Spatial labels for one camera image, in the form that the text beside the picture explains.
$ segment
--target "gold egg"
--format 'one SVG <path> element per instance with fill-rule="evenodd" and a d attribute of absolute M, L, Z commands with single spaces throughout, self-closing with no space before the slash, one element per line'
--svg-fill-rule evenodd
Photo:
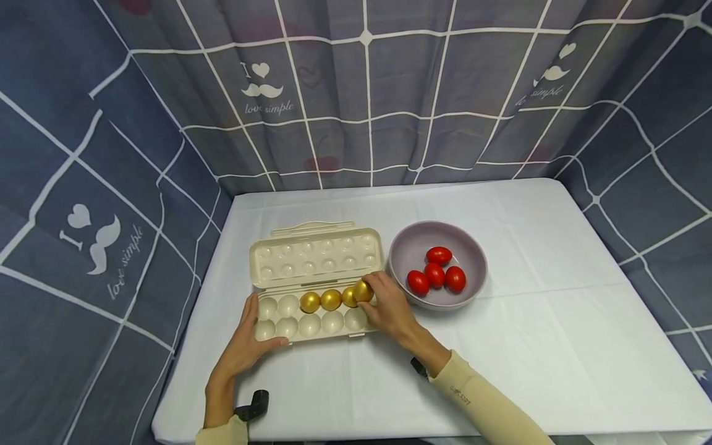
<path fill-rule="evenodd" d="M 359 280 L 358 283 L 354 285 L 354 298 L 359 303 L 362 301 L 371 301 L 373 298 L 373 289 L 363 280 Z"/>
<path fill-rule="evenodd" d="M 321 299 L 316 292 L 307 292 L 299 299 L 299 307 L 307 314 L 316 312 L 321 305 Z"/>
<path fill-rule="evenodd" d="M 326 310 L 337 310 L 341 306 L 341 292 L 336 289 L 326 290 L 321 294 L 321 307 Z"/>
<path fill-rule="evenodd" d="M 358 305 L 356 304 L 356 298 L 354 298 L 354 287 L 349 286 L 346 289 L 344 289 L 343 292 L 341 292 L 341 299 L 343 300 L 344 304 L 348 306 L 349 308 L 355 308 Z"/>

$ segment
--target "sleeve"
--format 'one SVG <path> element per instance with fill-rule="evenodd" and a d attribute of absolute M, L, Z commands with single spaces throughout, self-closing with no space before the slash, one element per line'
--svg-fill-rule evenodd
<path fill-rule="evenodd" d="M 473 370 L 455 351 L 430 382 L 460 407 L 490 445 L 553 445 L 517 405 Z"/>
<path fill-rule="evenodd" d="M 247 424 L 237 416 L 222 426 L 203 428 L 195 436 L 195 445 L 246 445 Z"/>

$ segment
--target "left hand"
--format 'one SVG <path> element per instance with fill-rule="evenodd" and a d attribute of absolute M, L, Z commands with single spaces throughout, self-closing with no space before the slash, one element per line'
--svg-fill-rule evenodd
<path fill-rule="evenodd" d="M 258 298 L 252 293 L 245 302 L 240 324 L 213 369 L 211 379 L 232 379 L 250 369 L 262 355 L 289 344 L 287 337 L 274 337 L 259 342 L 255 339 Z"/>

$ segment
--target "table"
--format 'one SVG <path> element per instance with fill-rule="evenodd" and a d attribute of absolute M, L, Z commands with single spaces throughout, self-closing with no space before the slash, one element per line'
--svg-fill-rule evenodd
<path fill-rule="evenodd" d="M 304 221 L 460 226 L 489 262 L 457 313 L 416 316 L 549 434 L 712 430 L 712 404 L 564 187 L 551 179 L 247 194 L 236 197 L 152 428 L 188 444 L 204 386 L 251 292 L 248 250 Z M 472 426 L 379 333 L 293 345 L 239 385 L 270 392 L 251 440 L 462 436 Z"/>

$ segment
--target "gray bowl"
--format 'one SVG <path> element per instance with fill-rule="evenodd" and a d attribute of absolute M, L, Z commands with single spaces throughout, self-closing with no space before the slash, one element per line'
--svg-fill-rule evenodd
<path fill-rule="evenodd" d="M 452 252 L 452 260 L 443 269 L 460 266 L 465 273 L 467 282 L 462 292 L 455 294 L 443 286 L 430 288 L 427 295 L 420 297 L 410 291 L 408 272 L 413 269 L 423 271 L 425 253 L 435 246 L 447 247 Z M 472 301 L 484 287 L 487 258 L 480 245 L 459 227 L 440 221 L 420 221 L 395 236 L 388 255 L 388 268 L 412 303 L 432 310 L 455 310 Z"/>

